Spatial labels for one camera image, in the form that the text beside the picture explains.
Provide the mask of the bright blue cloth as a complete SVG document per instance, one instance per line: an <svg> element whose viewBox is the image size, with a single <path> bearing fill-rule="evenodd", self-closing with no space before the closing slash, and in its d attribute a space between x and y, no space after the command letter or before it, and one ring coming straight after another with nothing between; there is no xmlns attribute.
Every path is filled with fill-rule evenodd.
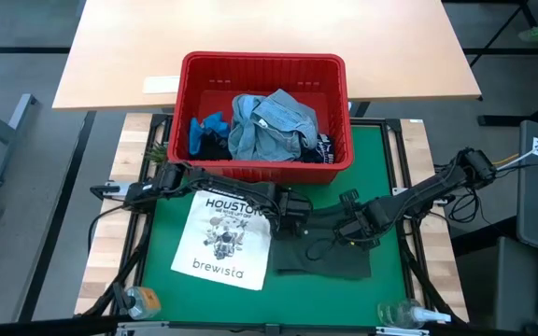
<svg viewBox="0 0 538 336"><path fill-rule="evenodd" d="M209 115L202 121L192 118L189 130L189 154L194 159L200 160L198 154L201 148L201 138L204 134L214 132L228 141L230 131L230 125L223 120L221 111Z"/></svg>

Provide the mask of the dark green shirt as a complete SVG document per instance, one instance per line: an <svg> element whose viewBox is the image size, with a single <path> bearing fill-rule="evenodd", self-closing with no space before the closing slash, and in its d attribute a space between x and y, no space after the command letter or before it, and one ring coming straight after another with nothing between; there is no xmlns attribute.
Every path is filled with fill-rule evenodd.
<svg viewBox="0 0 538 336"><path fill-rule="evenodd" d="M345 216L340 204L314 210L300 236L272 239L270 266L279 275L317 274L358 280L371 276L370 250L339 242L333 227Z"/></svg>

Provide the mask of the light blue denim garment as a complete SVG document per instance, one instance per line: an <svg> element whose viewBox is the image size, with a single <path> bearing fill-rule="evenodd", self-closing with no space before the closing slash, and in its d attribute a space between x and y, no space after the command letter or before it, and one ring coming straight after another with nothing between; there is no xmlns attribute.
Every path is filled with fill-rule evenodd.
<svg viewBox="0 0 538 336"><path fill-rule="evenodd" d="M281 89L268 96L237 95L232 108L228 148L236 161L295 161L317 145L315 110Z"/></svg>

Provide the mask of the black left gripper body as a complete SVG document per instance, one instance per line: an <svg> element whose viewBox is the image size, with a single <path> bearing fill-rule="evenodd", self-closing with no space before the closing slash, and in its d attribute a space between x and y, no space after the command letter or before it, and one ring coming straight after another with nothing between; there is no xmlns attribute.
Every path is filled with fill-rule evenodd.
<svg viewBox="0 0 538 336"><path fill-rule="evenodd" d="M298 239L303 235L303 228L313 212L313 204L302 193L281 188L276 194L278 206L277 218L273 226L275 239Z"/></svg>

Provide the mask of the red plastic laundry bin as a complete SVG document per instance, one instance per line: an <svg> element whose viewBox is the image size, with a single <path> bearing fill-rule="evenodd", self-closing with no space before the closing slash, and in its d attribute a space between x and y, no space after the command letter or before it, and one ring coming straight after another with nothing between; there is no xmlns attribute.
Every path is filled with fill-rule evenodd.
<svg viewBox="0 0 538 336"><path fill-rule="evenodd" d="M314 109L319 131L334 141L333 163L196 161L189 153L192 119L220 112L233 116L232 101L279 89ZM344 61L334 54L195 51L182 62L167 157L215 175L247 182L329 184L353 162Z"/></svg>

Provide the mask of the grey metal desk leg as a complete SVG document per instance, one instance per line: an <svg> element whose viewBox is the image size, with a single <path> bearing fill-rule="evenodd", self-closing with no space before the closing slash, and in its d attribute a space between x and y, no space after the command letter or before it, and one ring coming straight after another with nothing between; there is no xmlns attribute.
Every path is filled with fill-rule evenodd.
<svg viewBox="0 0 538 336"><path fill-rule="evenodd" d="M15 149L26 113L37 103L38 101L33 94L25 93L18 101L10 119L8 121L0 119L0 186L4 183L3 175Z"/></svg>

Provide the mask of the black printed garment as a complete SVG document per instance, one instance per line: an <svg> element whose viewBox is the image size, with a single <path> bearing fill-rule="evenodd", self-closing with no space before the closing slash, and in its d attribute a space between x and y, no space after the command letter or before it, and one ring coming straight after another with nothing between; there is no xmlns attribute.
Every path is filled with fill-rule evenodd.
<svg viewBox="0 0 538 336"><path fill-rule="evenodd" d="M333 164L335 162L334 140L327 134L319 133L317 135L317 144L314 148L303 148L301 156L297 161L304 163L325 163Z"/></svg>

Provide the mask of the green table mat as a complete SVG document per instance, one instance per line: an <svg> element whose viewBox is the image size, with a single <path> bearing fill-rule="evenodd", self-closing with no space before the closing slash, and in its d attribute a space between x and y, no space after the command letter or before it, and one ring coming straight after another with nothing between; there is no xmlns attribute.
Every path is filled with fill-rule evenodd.
<svg viewBox="0 0 538 336"><path fill-rule="evenodd" d="M374 326L382 301L405 296L395 231L370 253L372 275L363 280L314 274L267 273L260 291L232 287L172 270L191 196L156 205L146 256L143 286L162 305L158 318L187 323L256 323L326 326Z"/></svg>

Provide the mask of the white rectangular label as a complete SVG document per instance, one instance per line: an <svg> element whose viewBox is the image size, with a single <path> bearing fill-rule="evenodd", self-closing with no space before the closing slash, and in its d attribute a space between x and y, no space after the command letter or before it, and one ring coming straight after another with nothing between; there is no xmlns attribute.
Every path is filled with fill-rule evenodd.
<svg viewBox="0 0 538 336"><path fill-rule="evenodd" d="M146 77L143 82L142 92L145 94L177 93L180 76Z"/></svg>

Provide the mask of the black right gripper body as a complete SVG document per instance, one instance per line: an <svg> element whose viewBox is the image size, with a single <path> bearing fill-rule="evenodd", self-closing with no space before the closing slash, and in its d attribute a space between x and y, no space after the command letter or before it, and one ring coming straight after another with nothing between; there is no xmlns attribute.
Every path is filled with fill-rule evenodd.
<svg viewBox="0 0 538 336"><path fill-rule="evenodd" d="M345 191L339 195L340 204L344 208L344 217L334 227L334 238L340 245L356 247L378 247L380 238L386 233L373 219L365 213L368 202L359 203L356 189Z"/></svg>

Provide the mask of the light wooden desk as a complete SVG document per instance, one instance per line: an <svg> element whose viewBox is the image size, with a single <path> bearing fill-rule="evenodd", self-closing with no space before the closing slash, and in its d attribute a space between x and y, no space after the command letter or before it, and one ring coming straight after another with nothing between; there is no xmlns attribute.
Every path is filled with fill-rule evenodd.
<svg viewBox="0 0 538 336"><path fill-rule="evenodd" d="M354 101L481 93L441 0L87 0L52 106L172 105L144 79L193 51L332 53Z"/></svg>

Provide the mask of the black metal stand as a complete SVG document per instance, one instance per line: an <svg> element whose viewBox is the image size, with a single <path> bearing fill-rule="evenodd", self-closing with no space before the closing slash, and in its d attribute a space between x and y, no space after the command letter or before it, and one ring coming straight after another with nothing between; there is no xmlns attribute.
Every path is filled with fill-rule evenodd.
<svg viewBox="0 0 538 336"><path fill-rule="evenodd" d="M513 19L522 14L527 24L533 27L537 21L529 7L530 0L447 0L447 2L456 2L461 4L496 4L516 6L516 10L508 17L506 22L498 31L489 39L482 48L462 48L465 56L473 56L470 66L473 67L482 56L538 56L538 48L493 48L493 43L510 25ZM522 121L538 121L538 109L527 116L513 115L479 115L477 122L480 126L487 127L517 127Z"/></svg>

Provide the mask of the clear bottle orange label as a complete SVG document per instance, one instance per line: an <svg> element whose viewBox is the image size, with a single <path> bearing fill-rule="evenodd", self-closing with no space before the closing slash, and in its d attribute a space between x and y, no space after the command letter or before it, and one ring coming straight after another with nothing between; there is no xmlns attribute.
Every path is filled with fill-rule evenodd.
<svg viewBox="0 0 538 336"><path fill-rule="evenodd" d="M161 302L155 291L148 287L132 286L123 288L119 283L112 285L113 298L121 315L134 320L154 317L161 309Z"/></svg>

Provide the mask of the clear spray bottle white nozzle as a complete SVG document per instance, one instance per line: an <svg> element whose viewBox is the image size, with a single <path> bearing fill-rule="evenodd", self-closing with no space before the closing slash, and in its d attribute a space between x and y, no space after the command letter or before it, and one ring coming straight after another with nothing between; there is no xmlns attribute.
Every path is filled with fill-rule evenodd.
<svg viewBox="0 0 538 336"><path fill-rule="evenodd" d="M451 315L429 310L414 299L380 302L377 316L385 326L399 329L419 329L427 322L451 321Z"/></svg>

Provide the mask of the white printed tote bag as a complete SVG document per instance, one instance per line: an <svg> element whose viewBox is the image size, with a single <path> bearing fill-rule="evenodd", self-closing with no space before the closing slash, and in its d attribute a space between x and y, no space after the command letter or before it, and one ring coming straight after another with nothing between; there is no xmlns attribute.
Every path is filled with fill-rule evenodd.
<svg viewBox="0 0 538 336"><path fill-rule="evenodd" d="M263 287L270 223L244 201L209 191L194 194L177 252L175 272L233 287Z"/></svg>

